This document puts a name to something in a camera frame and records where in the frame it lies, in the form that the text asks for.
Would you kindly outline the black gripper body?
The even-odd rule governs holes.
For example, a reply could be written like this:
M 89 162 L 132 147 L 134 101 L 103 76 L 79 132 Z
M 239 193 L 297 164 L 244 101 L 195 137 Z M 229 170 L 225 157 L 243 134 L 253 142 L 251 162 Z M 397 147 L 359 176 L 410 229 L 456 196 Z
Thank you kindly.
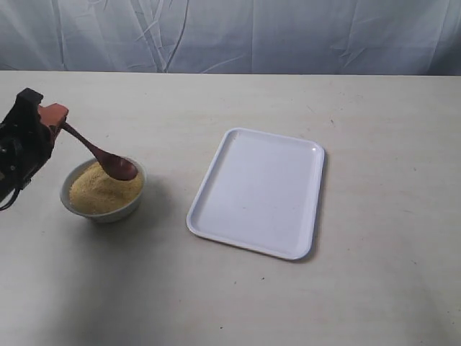
M 50 134 L 37 111 L 42 99 L 23 89 L 1 121 L 1 200 L 14 202 L 51 156 Z

